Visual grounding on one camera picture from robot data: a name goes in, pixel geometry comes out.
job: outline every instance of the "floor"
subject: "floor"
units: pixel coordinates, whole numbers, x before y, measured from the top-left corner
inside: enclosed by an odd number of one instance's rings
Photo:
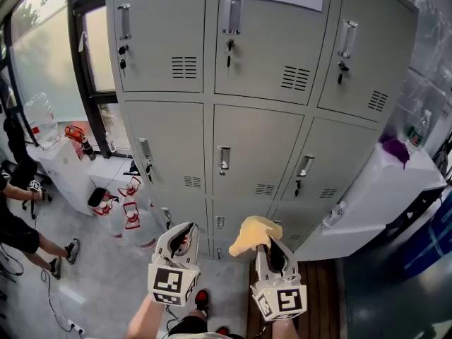
[[[54,200],[40,207],[37,229],[62,246],[73,237],[81,241],[76,264],[70,266],[64,261],[61,279],[52,278],[52,304],[57,313],[62,312],[85,329],[85,338],[123,338],[131,318],[147,294],[150,253],[118,245],[103,231],[95,217],[77,213],[54,187],[50,191]],[[34,225],[19,202],[11,202],[10,206],[16,215]],[[16,278],[16,284],[0,277],[0,289],[8,295],[6,302],[0,302],[0,312],[6,315],[6,320],[0,319],[0,326],[12,339],[63,338],[64,332],[57,326],[47,304],[47,283],[41,281],[41,269],[29,263],[21,252],[4,247],[22,262],[25,273]],[[201,267],[198,288],[205,287],[210,291],[209,330],[226,325],[245,336],[249,266],[207,258],[201,258],[198,263]],[[190,303],[173,312],[180,318],[193,306]],[[166,334],[166,323],[170,318],[165,313],[158,338]],[[59,320],[67,327],[67,320],[60,315]],[[67,338],[78,338],[78,334],[69,333]]]
[[[437,201],[389,245],[369,243],[343,259],[349,339],[442,338],[452,326],[452,252],[409,280],[387,258],[440,206]]]

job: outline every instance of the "plastic bottle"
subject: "plastic bottle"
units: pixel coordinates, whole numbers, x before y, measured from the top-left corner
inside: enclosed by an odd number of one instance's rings
[[[110,149],[111,153],[116,152],[116,146],[114,145],[113,139],[110,136],[110,133],[105,132],[105,140],[107,141],[108,148]]]
[[[342,216],[344,216],[345,208],[347,207],[347,203],[345,201],[341,201],[338,205],[336,205],[330,213],[323,219],[323,226],[326,228],[331,228],[334,224],[339,221]]]
[[[150,210],[151,204],[146,193],[146,188],[142,185],[137,177],[132,177],[130,183],[124,188],[118,188],[119,194],[122,196],[121,204],[136,202],[138,208]]]
[[[123,207],[127,222],[122,235],[126,242],[141,249],[155,248],[162,230],[152,214],[147,210],[138,210],[135,202],[125,203]]]
[[[416,150],[419,150],[420,147],[422,146],[424,137],[429,130],[431,115],[432,113],[428,109],[426,109],[424,111],[424,115],[422,116],[422,118],[411,129],[408,136],[408,141],[406,143],[408,150],[411,153],[415,152]]]
[[[118,199],[108,194],[104,196],[106,201],[99,204],[99,208],[94,210],[99,215],[100,222],[107,229],[108,233],[115,239],[122,239],[122,232],[126,224],[124,212]]]
[[[25,115],[42,149],[47,150],[59,141],[58,125],[44,93],[36,94],[25,104]]]

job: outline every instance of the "glass window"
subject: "glass window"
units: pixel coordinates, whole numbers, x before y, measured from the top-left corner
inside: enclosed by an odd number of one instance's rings
[[[126,128],[122,120],[119,105],[117,103],[108,105],[99,105],[100,115],[105,125],[105,131],[110,133],[113,143],[118,150],[127,150],[128,152],[120,152],[129,154],[130,143],[127,138]]]
[[[0,91],[2,99],[5,102],[5,108],[13,108],[17,105],[16,96],[14,95],[13,88],[11,87],[11,80],[9,79],[8,67],[3,68],[0,72],[1,82]]]
[[[108,51],[107,9],[103,7],[87,13],[85,23],[95,90],[114,91],[112,64]]]
[[[5,44],[5,28],[4,25],[0,26],[0,50],[1,50],[1,59],[6,58],[6,44]]]
[[[33,18],[25,18],[24,11]],[[57,122],[87,121],[73,70],[66,0],[25,0],[13,12],[11,30],[11,58],[23,104],[43,92]]]

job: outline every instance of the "yellow sponge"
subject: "yellow sponge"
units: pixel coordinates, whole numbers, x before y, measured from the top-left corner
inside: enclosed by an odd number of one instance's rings
[[[255,250],[260,244],[270,247],[270,237],[276,239],[283,237],[282,227],[268,218],[249,216],[242,223],[239,236],[229,248],[229,253],[231,256],[237,256],[248,249]]]

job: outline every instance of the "locker door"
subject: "locker door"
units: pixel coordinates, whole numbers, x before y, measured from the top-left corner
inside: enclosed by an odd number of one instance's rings
[[[416,33],[417,13],[397,0],[343,0],[338,35],[331,57],[320,108],[381,121],[392,109]],[[344,20],[356,23],[350,27]],[[346,31],[350,58],[339,56]],[[338,63],[349,69],[343,71]],[[338,83],[342,74],[342,83]]]
[[[143,165],[150,156],[156,189],[204,194],[203,105],[127,102]]]
[[[163,217],[171,217],[169,228],[185,222],[194,222],[199,226],[200,254],[209,254],[206,199],[187,194],[178,195],[166,191],[155,191],[158,206],[163,209]]]
[[[282,242],[295,250],[310,233],[320,224],[328,213],[328,208],[321,206],[295,206],[293,203],[280,203],[271,220],[282,227]]]
[[[223,33],[218,11],[215,92],[306,105],[320,57],[330,0],[322,12],[271,0],[243,0],[239,35]],[[230,67],[227,42],[234,40]]]
[[[215,246],[229,248],[239,235],[240,226],[248,216],[266,217],[270,210],[271,202],[244,201],[244,200],[213,200],[213,238]]]
[[[302,122],[297,114],[215,105],[214,194],[271,201]]]
[[[117,49],[129,46],[117,57],[124,92],[202,91],[205,2],[114,0]]]
[[[377,137],[371,129],[315,118],[283,200],[331,208],[361,170]]]

